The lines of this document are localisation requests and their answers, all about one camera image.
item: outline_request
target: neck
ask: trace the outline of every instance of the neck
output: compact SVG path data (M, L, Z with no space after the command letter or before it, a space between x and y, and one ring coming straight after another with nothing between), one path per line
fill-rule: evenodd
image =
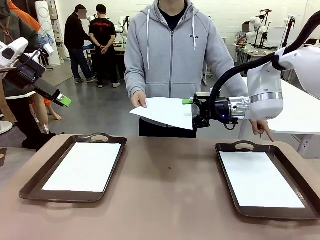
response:
M159 8L169 16L175 16L185 8L185 0L159 0Z

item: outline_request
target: dark t-shirt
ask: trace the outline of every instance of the dark t-shirt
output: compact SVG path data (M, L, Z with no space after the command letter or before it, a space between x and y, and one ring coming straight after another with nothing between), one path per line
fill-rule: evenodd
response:
M159 10L160 10L160 13L162 14L162 16L164 17L164 19L166 20L166 22L168 23L169 28L173 31L176 29L180 19L185 15L187 8L188 8L188 2L185 1L184 2L184 9L178 15L170 16L170 15L166 14L164 11L162 11L160 8L159 8Z
M97 18L90 23L90 33L102 45L106 46L112 35L117 37L115 25L106 18Z

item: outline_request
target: blue jeans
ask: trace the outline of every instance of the blue jeans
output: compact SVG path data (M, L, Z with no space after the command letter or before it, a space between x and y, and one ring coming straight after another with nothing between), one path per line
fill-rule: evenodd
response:
M68 48L70 59L71 59L71 70L74 79L81 79L79 74L79 65L86 79L91 79L93 77L92 72L88 66L87 59L85 57L82 48Z

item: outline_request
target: tray handle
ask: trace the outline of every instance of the tray handle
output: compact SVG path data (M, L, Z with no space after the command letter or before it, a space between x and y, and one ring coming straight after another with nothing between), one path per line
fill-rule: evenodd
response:
M102 140L93 141L92 138L97 137L97 136L106 137L107 140L106 141L102 141ZM94 133L94 134L89 135L89 136L79 136L79 138L82 139L82 140L87 140L90 143L108 143L113 137L108 135L108 134L106 134L106 133L97 132L97 133Z
M251 146L253 146L253 150L248 149L248 148L237 149L237 146L238 146L239 144L248 144L248 145L251 145ZM242 140L242 141L237 141L237 142L235 142L235 143L231 143L231 144L230 144L230 147L233 148L233 149L232 149L233 151L252 152L252 151L256 151L256 150L257 150L258 145L255 144L254 142L251 142L251 141Z

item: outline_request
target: white paper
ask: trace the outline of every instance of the white paper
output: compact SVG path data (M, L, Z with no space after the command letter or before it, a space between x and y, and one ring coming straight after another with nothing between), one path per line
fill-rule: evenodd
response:
M76 143L42 190L102 193L120 148L118 143Z
M220 154L240 206L305 208L266 153Z
M140 106L130 113L172 127L193 130L192 105L183 105L182 99L147 98L146 105L147 108Z

